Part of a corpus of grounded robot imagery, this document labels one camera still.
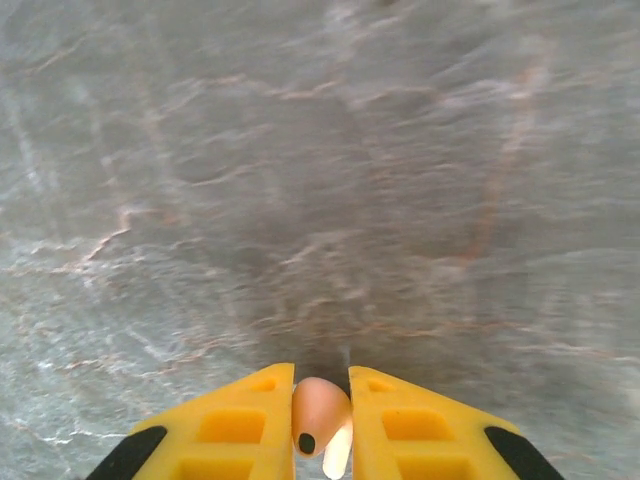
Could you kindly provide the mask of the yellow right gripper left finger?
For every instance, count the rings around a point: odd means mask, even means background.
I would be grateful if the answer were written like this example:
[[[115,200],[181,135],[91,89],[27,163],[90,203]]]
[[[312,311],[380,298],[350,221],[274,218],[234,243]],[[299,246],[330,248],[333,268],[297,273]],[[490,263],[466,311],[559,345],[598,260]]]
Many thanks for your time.
[[[294,372],[273,364],[145,419],[86,480],[295,480]]]

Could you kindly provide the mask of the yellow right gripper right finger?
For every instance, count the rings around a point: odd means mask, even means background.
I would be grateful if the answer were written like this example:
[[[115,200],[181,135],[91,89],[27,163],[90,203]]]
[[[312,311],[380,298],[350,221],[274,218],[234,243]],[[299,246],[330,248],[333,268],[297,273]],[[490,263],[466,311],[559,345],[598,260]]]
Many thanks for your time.
[[[353,480],[565,480],[506,420],[372,368],[349,380]]]

